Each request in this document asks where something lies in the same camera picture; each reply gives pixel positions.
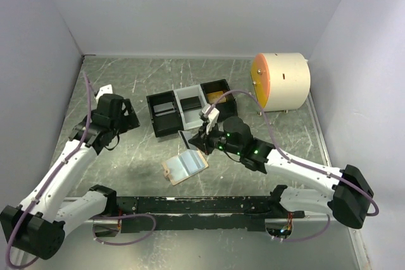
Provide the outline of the tan leather card holder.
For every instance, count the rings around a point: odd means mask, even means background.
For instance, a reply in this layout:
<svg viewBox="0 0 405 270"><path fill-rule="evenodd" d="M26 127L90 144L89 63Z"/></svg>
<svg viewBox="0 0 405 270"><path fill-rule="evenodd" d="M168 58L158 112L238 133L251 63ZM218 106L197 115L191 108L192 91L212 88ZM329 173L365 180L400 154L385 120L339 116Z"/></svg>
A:
<svg viewBox="0 0 405 270"><path fill-rule="evenodd" d="M208 168L208 163L199 150L187 149L162 163L164 176L175 186Z"/></svg>

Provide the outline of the three-compartment black white tray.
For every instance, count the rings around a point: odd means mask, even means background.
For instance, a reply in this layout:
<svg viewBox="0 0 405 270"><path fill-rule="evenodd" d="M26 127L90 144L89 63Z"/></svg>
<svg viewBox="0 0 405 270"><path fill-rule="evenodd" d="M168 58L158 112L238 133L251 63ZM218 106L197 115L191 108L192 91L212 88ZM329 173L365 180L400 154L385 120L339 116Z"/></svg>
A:
<svg viewBox="0 0 405 270"><path fill-rule="evenodd" d="M200 127L200 110L229 90L228 82L221 79L147 96L155 136Z"/></svg>

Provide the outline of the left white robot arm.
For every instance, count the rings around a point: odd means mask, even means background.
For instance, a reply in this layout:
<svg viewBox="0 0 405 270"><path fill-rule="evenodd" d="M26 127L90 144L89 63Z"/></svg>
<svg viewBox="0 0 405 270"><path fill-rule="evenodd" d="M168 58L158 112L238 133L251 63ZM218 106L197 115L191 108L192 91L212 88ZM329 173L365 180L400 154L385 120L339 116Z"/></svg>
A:
<svg viewBox="0 0 405 270"><path fill-rule="evenodd" d="M61 204L88 166L114 139L139 127L130 102L117 94L103 94L97 107L72 129L68 141L47 175L16 207L1 212L1 226L9 245L40 259L50 259L65 237L84 221L118 213L116 191L90 187L77 201Z"/></svg>

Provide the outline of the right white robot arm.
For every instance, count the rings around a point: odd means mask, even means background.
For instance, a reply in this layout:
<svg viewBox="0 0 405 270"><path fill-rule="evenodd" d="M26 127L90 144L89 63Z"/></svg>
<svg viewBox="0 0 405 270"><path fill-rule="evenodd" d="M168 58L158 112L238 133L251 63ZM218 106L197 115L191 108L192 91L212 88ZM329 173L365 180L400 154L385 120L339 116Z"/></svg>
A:
<svg viewBox="0 0 405 270"><path fill-rule="evenodd" d="M347 165L340 169L322 166L282 150L277 151L273 144L254 137L250 127L236 116L223 122L223 130L215 125L207 131L207 127L208 123L204 122L188 140L206 155L215 149L235 154L251 171L288 176L320 194L315 197L308 191L285 189L268 203L272 216L282 218L289 211L327 213L349 228L363 227L374 193L357 167Z"/></svg>

